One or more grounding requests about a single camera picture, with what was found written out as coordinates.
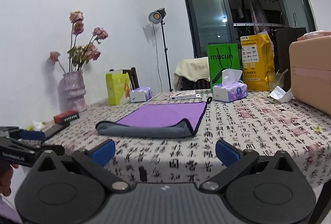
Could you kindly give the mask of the person's left hand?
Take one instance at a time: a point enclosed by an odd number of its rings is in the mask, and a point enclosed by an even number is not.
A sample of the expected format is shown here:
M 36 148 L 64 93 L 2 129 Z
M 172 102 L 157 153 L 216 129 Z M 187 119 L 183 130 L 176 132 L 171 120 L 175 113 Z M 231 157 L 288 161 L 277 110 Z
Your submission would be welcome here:
M 10 164 L 6 161 L 1 160 L 0 163 L 0 191 L 3 196 L 9 196 L 11 194 L 11 179 L 13 176 L 13 170 L 18 169 L 19 165 Z

